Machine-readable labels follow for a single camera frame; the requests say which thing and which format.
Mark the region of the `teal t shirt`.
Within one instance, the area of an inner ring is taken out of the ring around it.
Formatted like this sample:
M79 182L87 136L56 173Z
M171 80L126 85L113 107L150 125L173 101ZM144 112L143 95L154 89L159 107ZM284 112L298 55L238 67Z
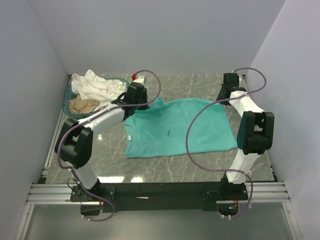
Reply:
M132 158L227 151L237 147L225 109L200 98L157 98L125 122L125 156Z

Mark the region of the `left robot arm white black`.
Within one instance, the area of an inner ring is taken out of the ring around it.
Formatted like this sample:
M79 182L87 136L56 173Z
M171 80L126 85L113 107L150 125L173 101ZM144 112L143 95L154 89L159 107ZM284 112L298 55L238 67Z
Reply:
M60 168L73 172L83 186L88 201L100 195L100 180L89 164L95 135L123 122L137 110L148 108L148 92L144 83L133 81L105 110L81 120L69 118L63 125L54 151Z

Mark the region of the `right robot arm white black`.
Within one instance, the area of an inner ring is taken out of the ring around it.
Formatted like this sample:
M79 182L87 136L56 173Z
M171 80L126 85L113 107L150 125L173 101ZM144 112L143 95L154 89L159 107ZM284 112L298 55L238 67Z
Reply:
M234 107L241 117L236 137L238 151L230 167L231 171L226 172L229 182L219 187L221 197L230 200L237 194L234 184L244 183L254 162L272 147L275 116L260 108L247 90L240 87L240 78L235 72L223 75L217 100L225 100L221 103Z

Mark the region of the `white t shirt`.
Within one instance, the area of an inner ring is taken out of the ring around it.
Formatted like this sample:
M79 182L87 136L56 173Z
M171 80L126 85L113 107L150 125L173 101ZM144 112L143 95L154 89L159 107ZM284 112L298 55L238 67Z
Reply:
M119 79L106 80L88 70L84 76L71 76L71 91L76 98L98 100L100 103L94 112L100 111L127 90L127 84Z

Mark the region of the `beige t shirt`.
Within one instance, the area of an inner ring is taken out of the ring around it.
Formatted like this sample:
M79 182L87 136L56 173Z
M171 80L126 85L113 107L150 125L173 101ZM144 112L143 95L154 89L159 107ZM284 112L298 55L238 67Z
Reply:
M74 98L69 101L69 110L73 114L89 114L95 111L99 100Z

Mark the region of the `teal plastic basket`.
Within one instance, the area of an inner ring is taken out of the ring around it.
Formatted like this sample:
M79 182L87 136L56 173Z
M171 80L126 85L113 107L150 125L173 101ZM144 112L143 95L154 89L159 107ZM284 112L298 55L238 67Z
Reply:
M106 79L106 80L116 79L116 80L120 80L122 82L125 82L126 83L126 89L127 89L128 85L129 85L127 80L125 80L123 78L119 78L119 77L104 78L104 79ZM67 89L65 90L64 100L63 100L63 104L62 104L62 110L67 116L75 118L75 119L82 119L82 118L89 117L89 116L91 116L91 115L93 115L93 114L98 112L98 111L96 111L96 112L81 113L81 114L75 114L75 113L70 112L70 110L69 110L69 101L72 100L72 99L75 99L76 97L77 97L77 95L72 92L71 83L70 83L68 85Z

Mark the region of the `aluminium frame rail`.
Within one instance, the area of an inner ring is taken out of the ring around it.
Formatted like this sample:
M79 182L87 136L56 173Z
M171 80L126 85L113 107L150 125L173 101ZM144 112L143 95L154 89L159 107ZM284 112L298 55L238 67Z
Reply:
M98 133L94 138L90 164L102 183L195 182L217 180L222 176L221 173L209 173L198 168L186 154L127 159L126 146L127 134L121 123ZM267 153L254 162L251 171L252 179L259 186L266 187L251 202L271 204L279 200L289 234L294 240L302 239L286 186L277 180ZM31 186L26 203L28 214L35 205L70 203L71 191L65 184L70 174L59 168L53 149L48 153L42 176L46 179L43 184Z

